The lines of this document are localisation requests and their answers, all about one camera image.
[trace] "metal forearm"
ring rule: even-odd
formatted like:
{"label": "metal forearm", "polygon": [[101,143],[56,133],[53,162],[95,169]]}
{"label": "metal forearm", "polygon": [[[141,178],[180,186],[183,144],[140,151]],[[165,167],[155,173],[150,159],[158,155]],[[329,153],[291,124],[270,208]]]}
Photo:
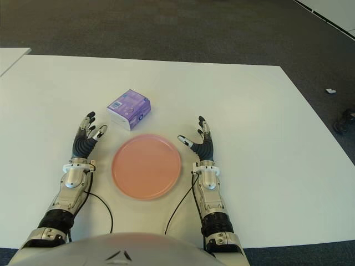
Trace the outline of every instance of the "metal forearm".
{"label": "metal forearm", "polygon": [[65,174],[60,181],[59,193],[23,247],[56,247],[66,242],[86,196],[83,192],[90,182],[87,173],[94,170],[94,161],[87,164],[84,158],[73,158],[70,164],[63,166]]}
{"label": "metal forearm", "polygon": [[73,142],[72,159],[63,166],[65,174],[60,180],[59,193],[23,247],[56,247],[65,243],[74,218],[87,198],[83,192],[92,183],[87,174],[95,171],[95,161],[88,163],[87,158],[107,130],[104,125],[94,131],[93,121],[95,113],[90,112],[81,122]]}
{"label": "metal forearm", "polygon": [[208,252],[241,252],[237,236],[229,220],[220,195],[219,168],[213,161],[193,164],[193,172],[199,174],[199,208],[202,215],[202,233],[206,237]]}
{"label": "metal forearm", "polygon": [[90,180],[87,173],[94,170],[94,161],[87,164],[87,159],[84,158],[73,158],[70,160],[70,164],[64,165],[63,171],[65,174],[60,181],[60,191],[48,210],[63,209],[76,214],[86,196],[83,191]]}

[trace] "black cable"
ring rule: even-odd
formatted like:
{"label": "black cable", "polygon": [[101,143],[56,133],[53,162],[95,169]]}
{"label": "black cable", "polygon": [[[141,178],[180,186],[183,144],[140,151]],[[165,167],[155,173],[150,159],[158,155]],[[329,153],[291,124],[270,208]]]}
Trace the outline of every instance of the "black cable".
{"label": "black cable", "polygon": [[94,194],[94,193],[92,193],[92,192],[86,192],[86,191],[84,191],[84,192],[87,193],[87,194],[90,194],[90,195],[92,195],[92,196],[94,196],[94,197],[96,197],[96,198],[98,198],[98,199],[101,200],[101,202],[106,206],[106,208],[107,208],[107,210],[109,211],[110,216],[111,216],[111,229],[110,229],[110,234],[111,234],[112,231],[113,231],[113,216],[112,216],[112,213],[111,213],[111,209],[110,209],[109,206],[102,200],[102,198],[100,198],[98,195],[96,195],[96,194]]}
{"label": "black cable", "polygon": [[[197,210],[199,211],[200,221],[201,221],[201,225],[202,225],[202,215],[201,215],[201,211],[200,211],[200,208],[199,208],[199,204],[197,203],[196,194],[195,194],[195,189],[194,189],[195,182],[194,182],[194,175],[192,175],[192,178],[191,178],[192,194],[194,195],[194,200],[195,200],[195,203],[196,203],[196,208],[197,208]],[[202,237],[203,237],[203,240],[204,240],[204,251],[206,251],[206,238],[205,238],[204,235],[202,235]]]}
{"label": "black cable", "polygon": [[170,219],[169,219],[169,221],[168,221],[168,224],[166,225],[164,234],[167,233],[169,224],[170,224],[170,222],[171,222],[173,216],[175,215],[175,212],[178,210],[178,208],[180,207],[180,205],[182,204],[182,202],[184,201],[184,199],[186,198],[186,196],[189,194],[189,192],[191,191],[191,189],[192,189],[192,186],[191,186],[190,189],[187,191],[187,193],[185,194],[185,196],[181,199],[181,201],[179,202],[179,204],[176,206],[174,212],[173,212],[172,215],[170,216]]}

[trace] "white fingertip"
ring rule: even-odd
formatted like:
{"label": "white fingertip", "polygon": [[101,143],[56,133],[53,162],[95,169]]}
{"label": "white fingertip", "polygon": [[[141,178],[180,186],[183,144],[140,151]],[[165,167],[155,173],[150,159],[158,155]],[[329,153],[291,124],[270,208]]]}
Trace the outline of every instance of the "white fingertip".
{"label": "white fingertip", "polygon": [[178,136],[177,137],[183,144],[185,144],[186,146],[188,146],[189,148],[191,148],[193,146],[193,142],[191,140],[189,140],[188,138],[184,137],[184,136]]}

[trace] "black fingertip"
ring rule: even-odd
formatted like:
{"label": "black fingertip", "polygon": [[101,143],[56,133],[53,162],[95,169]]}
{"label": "black fingertip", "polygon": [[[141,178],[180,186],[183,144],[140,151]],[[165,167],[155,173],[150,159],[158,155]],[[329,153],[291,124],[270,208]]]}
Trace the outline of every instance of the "black fingertip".
{"label": "black fingertip", "polygon": [[90,112],[87,115],[87,117],[89,117],[89,118],[93,118],[94,116],[95,116],[95,112]]}

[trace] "small white object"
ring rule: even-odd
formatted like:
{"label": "small white object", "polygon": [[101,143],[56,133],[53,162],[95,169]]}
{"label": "small white object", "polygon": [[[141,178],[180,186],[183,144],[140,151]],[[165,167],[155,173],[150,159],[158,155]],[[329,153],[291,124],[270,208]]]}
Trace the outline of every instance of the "small white object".
{"label": "small white object", "polygon": [[326,89],[326,91],[327,91],[329,94],[334,94],[334,93],[337,92],[336,90],[332,90],[332,89]]}
{"label": "small white object", "polygon": [[212,171],[216,172],[216,176],[220,175],[220,169],[216,166],[197,166],[196,162],[192,164],[192,172],[194,173],[194,175],[198,172],[201,173],[202,171]]}

